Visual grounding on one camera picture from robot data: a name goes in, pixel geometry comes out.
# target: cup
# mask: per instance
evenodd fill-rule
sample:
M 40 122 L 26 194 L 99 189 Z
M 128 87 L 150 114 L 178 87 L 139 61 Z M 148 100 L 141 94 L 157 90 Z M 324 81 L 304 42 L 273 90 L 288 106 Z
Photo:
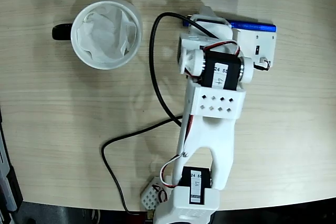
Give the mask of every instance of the cup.
M 126 14 L 131 17 L 136 25 L 136 35 L 135 35 L 135 42 L 130 50 L 121 58 L 113 62 L 97 62 L 92 59 L 91 53 L 88 51 L 83 50 L 79 44 L 77 39 L 77 29 L 81 26 L 84 18 L 90 13 L 93 9 L 97 8 L 100 5 L 113 5 L 121 10 L 123 10 Z M 81 61 L 85 64 L 102 70 L 110 70 L 114 68 L 118 68 L 127 62 L 129 62 L 137 53 L 141 38 L 142 38 L 142 21 L 141 16 L 138 10 L 129 2 L 124 0 L 113 0 L 113 1 L 100 1 L 93 3 L 87 7 L 85 7 L 75 18 L 72 24 L 60 24 L 55 26 L 52 29 L 52 38 L 54 40 L 71 40 L 72 48 L 74 49 L 76 55 L 78 56 Z

